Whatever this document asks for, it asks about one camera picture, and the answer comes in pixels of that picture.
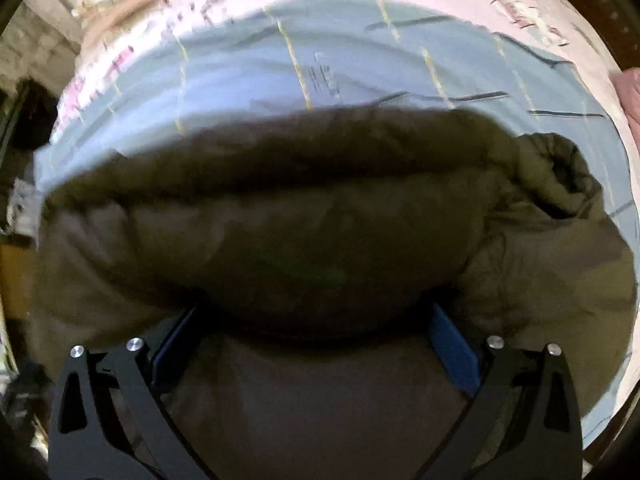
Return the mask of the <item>olive green puffer jacket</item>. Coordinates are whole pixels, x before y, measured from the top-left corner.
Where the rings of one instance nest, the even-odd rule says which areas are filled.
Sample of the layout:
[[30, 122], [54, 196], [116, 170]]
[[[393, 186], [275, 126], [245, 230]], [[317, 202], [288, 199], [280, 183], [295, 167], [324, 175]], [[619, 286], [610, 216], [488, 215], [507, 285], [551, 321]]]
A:
[[578, 147], [472, 110], [230, 122], [44, 196], [53, 479], [578, 479], [634, 255]]

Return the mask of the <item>blue checked bed sheet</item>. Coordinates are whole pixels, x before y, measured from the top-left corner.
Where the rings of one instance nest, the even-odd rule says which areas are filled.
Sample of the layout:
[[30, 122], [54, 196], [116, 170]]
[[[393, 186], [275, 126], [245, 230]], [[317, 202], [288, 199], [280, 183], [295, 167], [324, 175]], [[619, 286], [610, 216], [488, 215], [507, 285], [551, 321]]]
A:
[[612, 414], [638, 311], [620, 127], [565, 58], [431, 10], [288, 0], [167, 38], [36, 157], [50, 377], [194, 311], [213, 350], [332, 360], [442, 308], [566, 351]]

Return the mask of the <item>folded pink quilted jacket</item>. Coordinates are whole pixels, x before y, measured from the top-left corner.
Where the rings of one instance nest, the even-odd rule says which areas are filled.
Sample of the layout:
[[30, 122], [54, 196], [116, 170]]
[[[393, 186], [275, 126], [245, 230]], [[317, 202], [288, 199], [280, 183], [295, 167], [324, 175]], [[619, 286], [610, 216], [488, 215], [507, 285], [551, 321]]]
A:
[[634, 144], [640, 148], [640, 68], [612, 73], [610, 78], [626, 115]]

